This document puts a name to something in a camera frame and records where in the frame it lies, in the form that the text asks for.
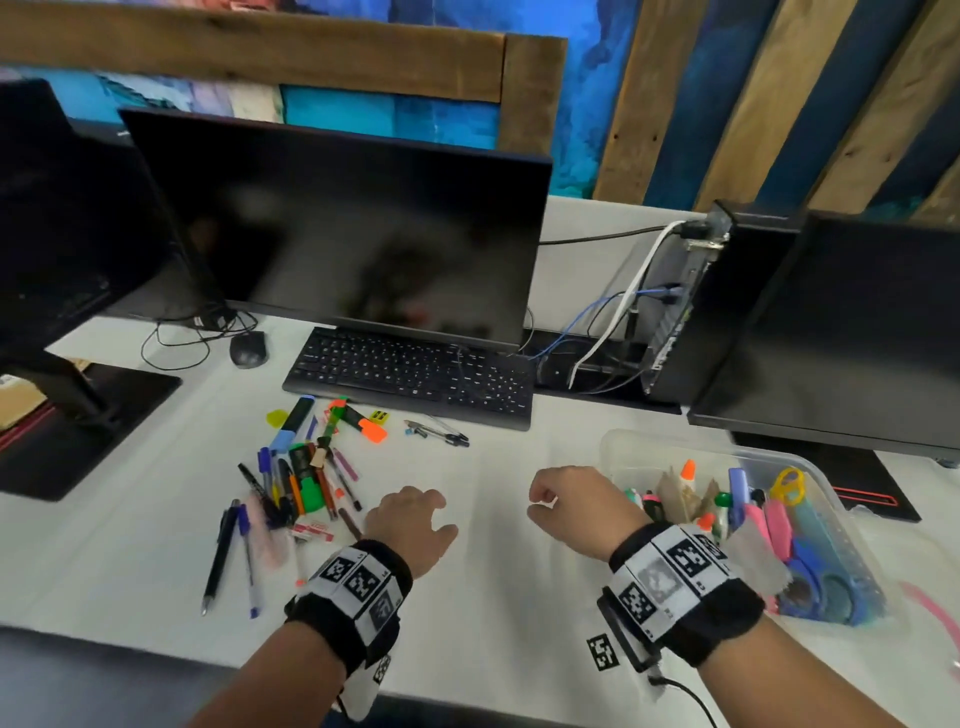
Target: computer mouse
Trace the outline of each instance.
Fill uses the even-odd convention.
[[[267,334],[250,331],[230,338],[230,361],[239,369],[253,369],[269,359]]]

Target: green highlighter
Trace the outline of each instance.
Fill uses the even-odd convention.
[[[303,498],[303,510],[307,513],[319,511],[325,506],[324,494],[320,484],[310,466],[310,450],[303,443],[290,448],[290,463],[294,467],[294,475],[300,482],[300,497]]]

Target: wooden plank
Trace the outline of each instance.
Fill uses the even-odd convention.
[[[550,154],[565,63],[565,37],[507,35],[497,149]]]
[[[285,12],[0,0],[0,63],[500,101],[504,37]]]
[[[594,200],[642,205],[708,0],[643,0]]]
[[[781,0],[695,206],[756,198],[856,0]]]
[[[960,157],[913,213],[913,219],[935,225],[960,226]]]
[[[811,208],[862,212],[960,78],[960,2],[928,0],[814,187]]]

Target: black keyboard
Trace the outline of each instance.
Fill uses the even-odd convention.
[[[314,328],[283,389],[526,430],[534,362],[457,344]]]

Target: black monitor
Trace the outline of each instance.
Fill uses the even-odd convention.
[[[696,425],[960,460],[960,233],[811,213]]]
[[[237,307],[521,343],[548,158],[175,111],[121,116],[193,255]]]
[[[88,162],[49,85],[0,84],[0,375],[46,395],[0,432],[0,491],[46,500],[66,495],[180,384],[99,364],[81,374],[45,350],[156,269]]]

